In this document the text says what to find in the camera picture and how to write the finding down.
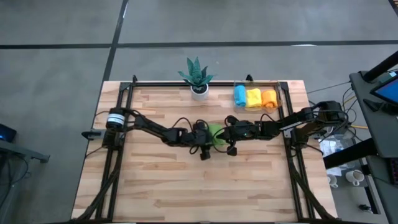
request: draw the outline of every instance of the concrete floor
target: concrete floor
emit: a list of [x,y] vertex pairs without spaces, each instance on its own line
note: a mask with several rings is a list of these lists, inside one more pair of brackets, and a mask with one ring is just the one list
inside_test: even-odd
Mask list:
[[[0,0],[2,44],[109,44],[122,0]],[[387,0],[130,0],[122,42],[390,40],[398,23]],[[199,56],[219,80],[305,80],[308,91],[348,81],[395,52],[396,45],[118,49],[110,80],[178,80]],[[69,219],[109,49],[0,50],[0,123],[17,143],[51,154],[31,162],[14,223]],[[341,101],[349,85],[309,95]],[[366,125],[358,105],[357,125]],[[368,132],[358,131],[367,138]],[[363,189],[333,191],[339,217],[387,223],[357,209]]]

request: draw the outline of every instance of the yellow towel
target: yellow towel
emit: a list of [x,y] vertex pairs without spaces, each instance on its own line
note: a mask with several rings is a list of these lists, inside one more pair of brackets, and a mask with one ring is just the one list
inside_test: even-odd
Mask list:
[[278,107],[278,102],[276,100],[275,90],[266,90],[262,92],[262,106],[265,108],[276,108]]
[[261,91],[259,89],[246,91],[246,107],[261,107]]

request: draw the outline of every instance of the wooden table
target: wooden table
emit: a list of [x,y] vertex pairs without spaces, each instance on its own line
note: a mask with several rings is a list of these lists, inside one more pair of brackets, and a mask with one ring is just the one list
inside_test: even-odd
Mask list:
[[[287,82],[294,111],[308,106],[304,82]],[[115,107],[119,84],[104,82],[97,113]],[[206,101],[193,101],[188,87],[135,87],[132,107],[165,127],[182,116],[191,122],[204,119],[222,125],[229,114],[259,120],[261,114],[234,112],[232,98],[231,87],[211,87]],[[107,115],[98,115],[93,127],[104,129]],[[279,119],[277,112],[271,116]],[[187,128],[188,124],[181,121],[177,126]],[[90,142],[88,152],[99,148],[101,142]],[[319,147],[315,141],[310,144]],[[127,133],[113,221],[297,221],[282,135],[271,141],[238,142],[236,146],[236,157],[211,150],[211,159],[201,161],[199,153],[188,153],[189,148],[168,147],[143,131]],[[72,218],[82,214],[98,193],[105,158],[106,150],[102,149],[85,160]],[[322,155],[307,148],[303,158],[312,192],[336,217]],[[300,200],[306,214],[302,192]]]

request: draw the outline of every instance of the potted plant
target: potted plant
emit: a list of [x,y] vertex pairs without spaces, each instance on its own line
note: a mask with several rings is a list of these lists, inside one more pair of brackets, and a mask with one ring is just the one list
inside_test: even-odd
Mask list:
[[214,75],[207,75],[207,66],[201,71],[198,57],[195,62],[192,62],[187,58],[187,65],[189,75],[179,71],[178,73],[184,78],[183,80],[191,86],[192,98],[194,100],[205,100],[209,95],[208,83],[214,77]]

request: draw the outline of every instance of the white mug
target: white mug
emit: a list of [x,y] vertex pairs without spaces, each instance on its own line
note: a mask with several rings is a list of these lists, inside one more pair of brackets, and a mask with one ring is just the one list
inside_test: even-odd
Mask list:
[[365,179],[365,175],[360,170],[352,170],[346,173],[346,179],[354,186],[359,186],[359,183]]
[[333,174],[328,174],[328,181],[329,181],[330,187],[338,188],[338,185],[337,185],[337,178],[336,178],[335,175],[333,175]]

